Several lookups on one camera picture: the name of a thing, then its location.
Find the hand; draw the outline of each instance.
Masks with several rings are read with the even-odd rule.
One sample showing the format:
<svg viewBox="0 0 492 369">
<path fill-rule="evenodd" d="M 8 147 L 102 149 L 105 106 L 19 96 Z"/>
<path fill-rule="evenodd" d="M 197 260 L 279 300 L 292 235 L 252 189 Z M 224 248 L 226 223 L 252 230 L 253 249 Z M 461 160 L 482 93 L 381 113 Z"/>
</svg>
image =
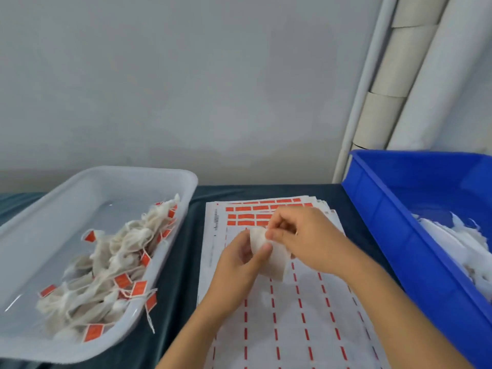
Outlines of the hand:
<svg viewBox="0 0 492 369">
<path fill-rule="evenodd" d="M 238 234 L 220 255 L 202 304 L 223 318 L 231 315 L 248 296 L 261 266 L 268 261 L 272 250 L 271 243 L 267 243 L 253 256 L 249 230 Z"/>
<path fill-rule="evenodd" d="M 265 237 L 283 244 L 307 266 L 342 277 L 354 254 L 361 252 L 317 208 L 279 207 Z"/>
</svg>

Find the blue plastic crate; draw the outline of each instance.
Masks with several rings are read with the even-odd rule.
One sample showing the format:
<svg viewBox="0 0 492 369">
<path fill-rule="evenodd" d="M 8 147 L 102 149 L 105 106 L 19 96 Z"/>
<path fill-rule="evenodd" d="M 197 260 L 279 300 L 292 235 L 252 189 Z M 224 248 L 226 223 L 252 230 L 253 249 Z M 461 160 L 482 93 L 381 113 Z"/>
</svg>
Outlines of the blue plastic crate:
<svg viewBox="0 0 492 369">
<path fill-rule="evenodd" d="M 411 215 L 471 218 L 492 247 L 492 157 L 358 150 L 342 185 L 408 296 L 474 366 L 492 367 L 492 306 Z"/>
</svg>

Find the right hand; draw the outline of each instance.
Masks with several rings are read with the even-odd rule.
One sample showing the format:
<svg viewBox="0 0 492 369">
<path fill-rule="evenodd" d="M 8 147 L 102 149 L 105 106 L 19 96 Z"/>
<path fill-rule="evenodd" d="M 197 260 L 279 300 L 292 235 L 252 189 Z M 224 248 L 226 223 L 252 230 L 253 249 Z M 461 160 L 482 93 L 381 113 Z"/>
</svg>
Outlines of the right hand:
<svg viewBox="0 0 492 369">
<path fill-rule="evenodd" d="M 304 264 L 342 277 L 347 262 L 362 251 L 317 208 L 279 207 L 265 237 L 283 244 Z"/>
</svg>

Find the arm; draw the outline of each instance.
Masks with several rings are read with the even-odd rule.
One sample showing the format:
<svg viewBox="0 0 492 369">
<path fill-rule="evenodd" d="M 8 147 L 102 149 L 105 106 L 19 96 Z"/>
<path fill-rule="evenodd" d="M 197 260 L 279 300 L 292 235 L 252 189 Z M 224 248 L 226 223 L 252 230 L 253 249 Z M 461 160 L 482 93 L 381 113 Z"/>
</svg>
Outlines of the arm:
<svg viewBox="0 0 492 369">
<path fill-rule="evenodd" d="M 272 253 L 264 245 L 254 256 L 249 231 L 241 232 L 220 255 L 207 294 L 168 348 L 156 369 L 201 369 L 213 337 L 248 296 L 261 266 Z"/>
<path fill-rule="evenodd" d="M 284 244 L 311 268 L 333 273 L 350 285 L 374 324 L 393 369 L 472 368 L 384 269 L 320 210 L 278 209 L 268 229 L 269 240 Z"/>
</svg>

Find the red dashed line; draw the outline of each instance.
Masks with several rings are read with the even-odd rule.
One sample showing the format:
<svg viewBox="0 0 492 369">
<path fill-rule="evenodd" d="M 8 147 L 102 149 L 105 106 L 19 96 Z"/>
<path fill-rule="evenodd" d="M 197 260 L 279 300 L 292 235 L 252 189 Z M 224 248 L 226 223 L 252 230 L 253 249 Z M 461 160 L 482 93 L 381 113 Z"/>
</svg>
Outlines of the red dashed line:
<svg viewBox="0 0 492 369">
<path fill-rule="evenodd" d="M 341 348 L 341 353 L 343 355 L 343 358 L 345 359 L 345 361 L 348 361 L 347 360 L 347 354 L 345 353 L 345 348 L 343 346 L 340 346 L 340 348 Z"/>
</svg>

